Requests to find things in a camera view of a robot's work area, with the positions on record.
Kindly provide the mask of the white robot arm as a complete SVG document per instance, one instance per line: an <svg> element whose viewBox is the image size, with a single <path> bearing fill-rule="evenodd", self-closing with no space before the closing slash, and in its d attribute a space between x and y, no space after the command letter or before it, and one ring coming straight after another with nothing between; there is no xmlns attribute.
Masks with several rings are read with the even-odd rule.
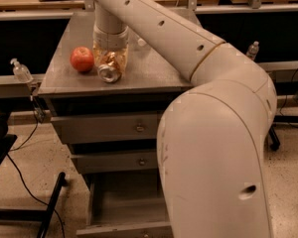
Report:
<svg viewBox="0 0 298 238"><path fill-rule="evenodd" d="M174 238L273 238L263 148L270 76L232 45L151 0L94 0L192 85L164 112L157 160Z"/></svg>

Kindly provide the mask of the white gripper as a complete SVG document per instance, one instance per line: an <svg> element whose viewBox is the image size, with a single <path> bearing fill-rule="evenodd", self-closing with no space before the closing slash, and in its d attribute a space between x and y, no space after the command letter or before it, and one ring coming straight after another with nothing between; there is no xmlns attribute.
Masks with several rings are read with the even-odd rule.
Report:
<svg viewBox="0 0 298 238"><path fill-rule="evenodd" d="M128 27L98 3L94 10L93 40L96 69L105 64L106 50L119 50L114 53L114 66L124 73L128 62Z"/></svg>

